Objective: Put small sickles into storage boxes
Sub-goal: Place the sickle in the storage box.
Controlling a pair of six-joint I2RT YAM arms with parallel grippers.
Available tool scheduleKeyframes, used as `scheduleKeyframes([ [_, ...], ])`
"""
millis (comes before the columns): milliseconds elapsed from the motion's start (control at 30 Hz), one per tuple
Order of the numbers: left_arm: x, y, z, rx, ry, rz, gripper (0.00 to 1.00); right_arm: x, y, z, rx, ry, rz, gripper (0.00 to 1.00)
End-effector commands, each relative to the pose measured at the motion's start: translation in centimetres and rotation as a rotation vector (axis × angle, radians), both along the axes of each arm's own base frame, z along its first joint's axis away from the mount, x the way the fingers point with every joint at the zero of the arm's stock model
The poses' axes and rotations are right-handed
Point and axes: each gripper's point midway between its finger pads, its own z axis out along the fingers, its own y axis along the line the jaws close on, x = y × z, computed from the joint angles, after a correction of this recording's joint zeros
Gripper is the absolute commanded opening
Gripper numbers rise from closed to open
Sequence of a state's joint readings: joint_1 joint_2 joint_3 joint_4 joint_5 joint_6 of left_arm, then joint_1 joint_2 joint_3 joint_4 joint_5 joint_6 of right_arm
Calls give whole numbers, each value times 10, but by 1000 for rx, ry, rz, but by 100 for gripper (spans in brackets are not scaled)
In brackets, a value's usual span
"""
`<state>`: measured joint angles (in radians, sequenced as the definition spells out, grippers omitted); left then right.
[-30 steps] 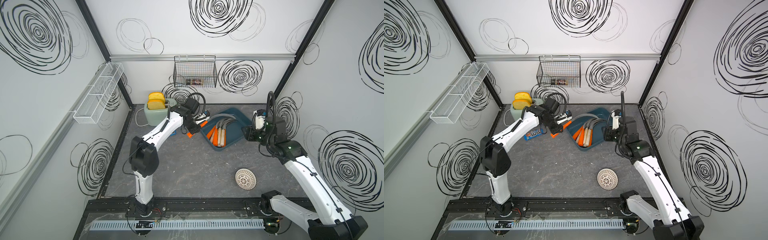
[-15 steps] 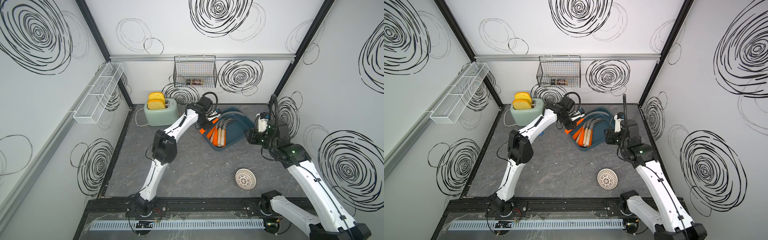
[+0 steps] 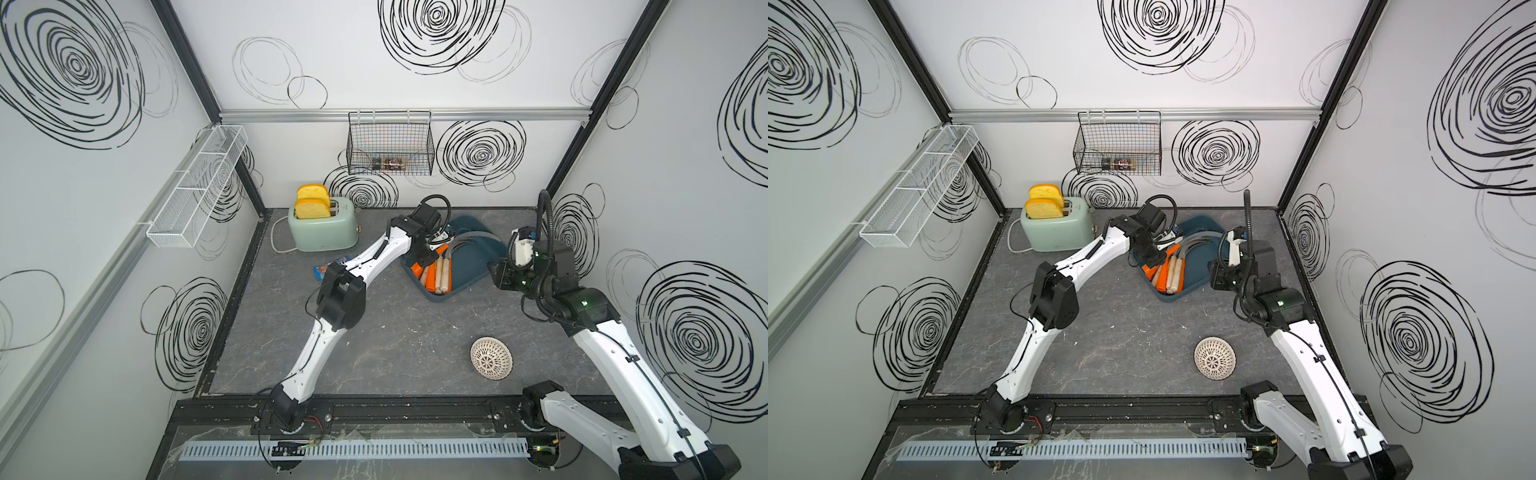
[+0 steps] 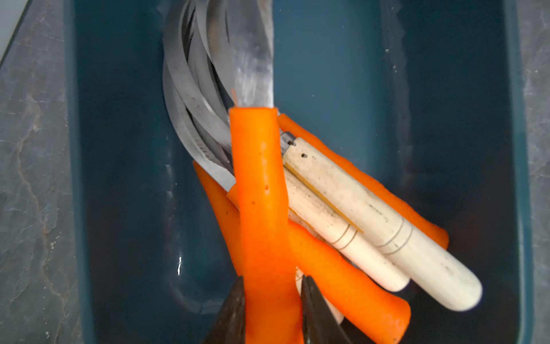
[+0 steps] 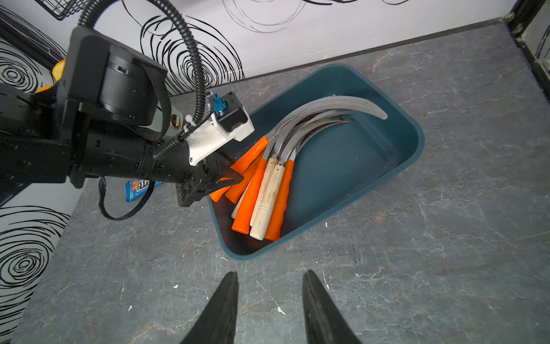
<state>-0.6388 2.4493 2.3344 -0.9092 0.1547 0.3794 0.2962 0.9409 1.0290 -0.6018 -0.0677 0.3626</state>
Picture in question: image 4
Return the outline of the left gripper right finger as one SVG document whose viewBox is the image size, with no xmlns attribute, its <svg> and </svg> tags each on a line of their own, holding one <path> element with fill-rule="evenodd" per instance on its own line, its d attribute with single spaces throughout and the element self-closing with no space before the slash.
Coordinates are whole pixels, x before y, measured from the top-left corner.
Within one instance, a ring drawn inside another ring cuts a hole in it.
<svg viewBox="0 0 550 344">
<path fill-rule="evenodd" d="M 335 322 L 323 300 L 317 301 L 319 288 L 313 277 L 305 275 L 302 282 L 302 332 L 304 343 L 352 344 L 345 331 Z"/>
</svg>

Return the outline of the orange handled sickle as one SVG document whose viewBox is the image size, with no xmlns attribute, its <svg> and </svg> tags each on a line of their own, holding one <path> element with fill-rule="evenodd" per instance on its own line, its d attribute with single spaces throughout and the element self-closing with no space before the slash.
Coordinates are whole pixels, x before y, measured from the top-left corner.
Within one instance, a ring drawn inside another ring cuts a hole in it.
<svg viewBox="0 0 550 344">
<path fill-rule="evenodd" d="M 170 121 L 193 159 L 193 167 L 213 208 L 232 265 L 240 276 L 243 272 L 243 255 L 239 211 L 227 196 L 236 180 L 199 136 L 166 63 L 163 64 L 163 92 Z"/>
</svg>

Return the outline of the wooden handled sickle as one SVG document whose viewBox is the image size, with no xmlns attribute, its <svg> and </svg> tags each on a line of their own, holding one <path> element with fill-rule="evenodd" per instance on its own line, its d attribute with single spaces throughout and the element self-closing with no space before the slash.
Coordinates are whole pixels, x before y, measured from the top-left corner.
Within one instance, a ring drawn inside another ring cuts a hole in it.
<svg viewBox="0 0 550 344">
<path fill-rule="evenodd" d="M 315 230 L 308 223 L 305 222 L 305 220 L 301 219 L 292 210 L 289 210 L 289 220 L 305 228 L 315 239 L 325 244 L 327 243 L 326 240 L 320 234 L 316 233 Z M 302 282 L 304 279 L 305 279 L 305 274 L 299 267 L 296 267 L 296 274 L 295 274 L 296 288 L 300 295 L 302 294 Z M 324 304 L 326 305 L 326 309 L 330 310 L 332 317 L 335 319 L 335 322 L 338 325 L 341 325 L 343 320 L 345 319 L 344 315 L 334 305 L 332 305 L 332 303 L 328 301 L 328 299 L 326 299 L 326 297 L 323 296 L 320 291 L 318 292 L 316 299 L 317 301 L 320 301 L 320 300 L 324 301 Z"/>
</svg>

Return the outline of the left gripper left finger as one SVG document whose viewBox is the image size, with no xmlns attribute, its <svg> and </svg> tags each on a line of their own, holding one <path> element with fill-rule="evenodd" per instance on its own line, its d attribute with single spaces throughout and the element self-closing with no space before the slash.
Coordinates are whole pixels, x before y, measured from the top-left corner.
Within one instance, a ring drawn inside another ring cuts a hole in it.
<svg viewBox="0 0 550 344">
<path fill-rule="evenodd" d="M 246 340 L 244 280 L 239 276 L 216 317 L 203 344 L 243 344 Z"/>
</svg>

